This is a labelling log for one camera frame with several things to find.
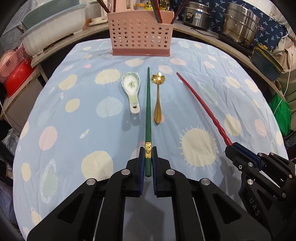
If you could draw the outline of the red plastic basin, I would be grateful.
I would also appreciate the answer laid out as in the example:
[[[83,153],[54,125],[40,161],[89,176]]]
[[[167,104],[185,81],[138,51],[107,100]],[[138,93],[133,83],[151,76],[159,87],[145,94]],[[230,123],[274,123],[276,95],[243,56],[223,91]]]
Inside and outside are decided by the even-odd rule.
[[[11,97],[33,73],[35,67],[32,68],[31,61],[29,58],[23,60],[5,81],[6,97]]]

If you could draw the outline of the gold flower spoon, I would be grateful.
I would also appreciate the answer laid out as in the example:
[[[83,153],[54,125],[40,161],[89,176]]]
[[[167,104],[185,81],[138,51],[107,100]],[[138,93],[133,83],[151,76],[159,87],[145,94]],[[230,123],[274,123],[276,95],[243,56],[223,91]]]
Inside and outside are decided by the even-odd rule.
[[[165,76],[161,72],[152,76],[152,82],[157,86],[157,99],[154,109],[154,122],[156,125],[160,124],[162,119],[161,102],[160,102],[160,85],[165,82]]]

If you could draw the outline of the dark maroon twisted chopstick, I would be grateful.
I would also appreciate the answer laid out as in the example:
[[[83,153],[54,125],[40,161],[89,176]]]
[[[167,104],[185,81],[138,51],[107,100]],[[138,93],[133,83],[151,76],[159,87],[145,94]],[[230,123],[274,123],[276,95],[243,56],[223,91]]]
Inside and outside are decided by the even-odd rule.
[[[185,6],[185,4],[188,2],[188,0],[182,0],[181,5],[178,7],[178,10],[176,11],[176,13],[174,14],[174,17],[171,21],[171,25],[175,22],[176,18],[178,17],[178,15],[180,14],[181,10],[183,9],[183,7]]]

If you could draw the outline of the navy floral cloth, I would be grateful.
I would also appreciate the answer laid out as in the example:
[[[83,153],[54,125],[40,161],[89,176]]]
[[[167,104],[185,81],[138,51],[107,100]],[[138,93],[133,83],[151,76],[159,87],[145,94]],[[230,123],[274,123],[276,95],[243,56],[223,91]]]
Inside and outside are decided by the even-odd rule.
[[[214,32],[244,48],[256,44],[274,50],[280,39],[287,33],[286,28],[258,8],[244,1],[193,1],[193,16],[187,25],[201,21],[205,16],[206,25]]]

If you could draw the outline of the silver rice cooker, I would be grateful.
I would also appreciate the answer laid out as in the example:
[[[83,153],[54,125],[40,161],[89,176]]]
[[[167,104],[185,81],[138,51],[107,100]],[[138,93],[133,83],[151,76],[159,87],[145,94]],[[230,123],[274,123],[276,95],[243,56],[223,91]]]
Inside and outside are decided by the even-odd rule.
[[[202,30],[210,28],[212,20],[212,9],[207,5],[189,1],[185,5],[183,23]]]

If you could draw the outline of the black induction cooker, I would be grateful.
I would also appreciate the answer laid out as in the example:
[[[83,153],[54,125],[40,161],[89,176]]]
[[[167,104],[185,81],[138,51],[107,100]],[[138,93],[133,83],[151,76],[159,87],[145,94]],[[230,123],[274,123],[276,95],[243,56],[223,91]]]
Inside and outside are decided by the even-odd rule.
[[[244,48],[243,46],[241,46],[240,44],[237,44],[233,40],[228,39],[223,34],[218,34],[218,36],[219,36],[219,40],[221,40],[222,42],[224,42],[224,43],[230,45],[231,47],[235,48],[236,50],[238,50],[239,52],[241,52],[245,56],[252,56],[252,51],[250,49]]]

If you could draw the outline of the dark green stacked bowls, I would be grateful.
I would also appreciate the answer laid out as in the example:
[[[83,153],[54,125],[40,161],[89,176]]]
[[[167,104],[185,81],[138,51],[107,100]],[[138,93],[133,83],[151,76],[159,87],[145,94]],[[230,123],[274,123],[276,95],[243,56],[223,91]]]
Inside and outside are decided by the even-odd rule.
[[[283,66],[272,56],[265,45],[256,43],[252,63],[270,81],[275,81],[283,72]]]

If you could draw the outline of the white ceramic soup spoon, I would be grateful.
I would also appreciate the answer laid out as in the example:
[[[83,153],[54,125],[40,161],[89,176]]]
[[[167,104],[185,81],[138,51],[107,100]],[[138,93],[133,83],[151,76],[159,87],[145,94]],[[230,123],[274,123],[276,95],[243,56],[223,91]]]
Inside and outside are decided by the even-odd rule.
[[[140,77],[135,72],[126,72],[121,78],[121,86],[128,97],[131,114],[138,114],[140,112],[138,101],[140,85]]]

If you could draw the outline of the green plastic bag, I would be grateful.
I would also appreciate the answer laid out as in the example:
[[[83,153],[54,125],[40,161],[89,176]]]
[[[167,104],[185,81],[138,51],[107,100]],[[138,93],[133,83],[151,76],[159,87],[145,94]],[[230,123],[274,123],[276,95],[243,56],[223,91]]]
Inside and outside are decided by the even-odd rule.
[[[268,105],[277,121],[281,134],[285,137],[290,132],[292,121],[289,104],[283,101],[278,94],[275,94]]]

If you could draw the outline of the stainless steel steamer pot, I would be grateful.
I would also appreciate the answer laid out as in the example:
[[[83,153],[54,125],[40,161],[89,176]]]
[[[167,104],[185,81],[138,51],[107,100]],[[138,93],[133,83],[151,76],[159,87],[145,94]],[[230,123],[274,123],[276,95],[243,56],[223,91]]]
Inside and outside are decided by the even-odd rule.
[[[249,48],[255,39],[259,26],[259,17],[251,10],[229,2],[224,13],[222,34],[244,48]]]

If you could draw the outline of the red twisted chopstick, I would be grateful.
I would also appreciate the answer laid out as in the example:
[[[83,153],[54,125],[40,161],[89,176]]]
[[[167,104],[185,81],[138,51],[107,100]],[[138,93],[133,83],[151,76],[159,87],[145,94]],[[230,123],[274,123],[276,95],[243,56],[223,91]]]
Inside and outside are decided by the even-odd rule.
[[[223,138],[225,145],[226,146],[232,145],[232,142],[231,142],[230,138],[227,136],[224,128],[222,128],[219,121],[217,120],[215,115],[211,112],[211,110],[207,106],[207,104],[203,101],[203,99],[199,96],[199,94],[193,89],[193,87],[191,87],[191,85],[185,80],[185,78],[180,75],[180,73],[177,72],[176,74],[180,78],[180,80],[182,80],[182,82],[186,85],[186,87],[189,88],[189,90],[192,92],[192,94],[196,97],[198,102],[203,107],[204,111],[208,114],[208,116],[210,117],[210,119],[214,123],[215,127],[217,128],[218,132],[220,133],[221,137]]]

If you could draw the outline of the pink plastic basket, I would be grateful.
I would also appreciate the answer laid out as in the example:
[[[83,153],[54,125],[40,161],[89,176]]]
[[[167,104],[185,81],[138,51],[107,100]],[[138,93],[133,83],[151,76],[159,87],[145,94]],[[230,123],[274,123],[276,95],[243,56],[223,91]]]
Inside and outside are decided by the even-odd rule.
[[[24,60],[23,57],[24,47],[20,45],[16,50],[6,51],[1,57],[0,81],[5,83],[8,77]]]

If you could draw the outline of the pink perforated utensil holder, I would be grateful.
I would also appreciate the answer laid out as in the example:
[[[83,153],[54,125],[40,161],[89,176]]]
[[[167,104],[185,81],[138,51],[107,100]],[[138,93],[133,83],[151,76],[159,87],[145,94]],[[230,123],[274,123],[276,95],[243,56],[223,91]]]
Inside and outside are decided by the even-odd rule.
[[[135,10],[108,14],[113,55],[170,56],[174,17],[172,11],[161,11],[158,23],[153,11]]]

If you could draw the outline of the white dish rack green lid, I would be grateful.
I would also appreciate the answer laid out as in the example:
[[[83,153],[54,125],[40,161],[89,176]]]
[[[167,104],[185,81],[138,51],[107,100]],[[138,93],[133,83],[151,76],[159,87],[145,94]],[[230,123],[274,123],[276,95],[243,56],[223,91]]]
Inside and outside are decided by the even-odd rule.
[[[49,1],[30,11],[22,21],[21,40],[30,56],[40,54],[56,41],[81,31],[86,4],[79,1]]]

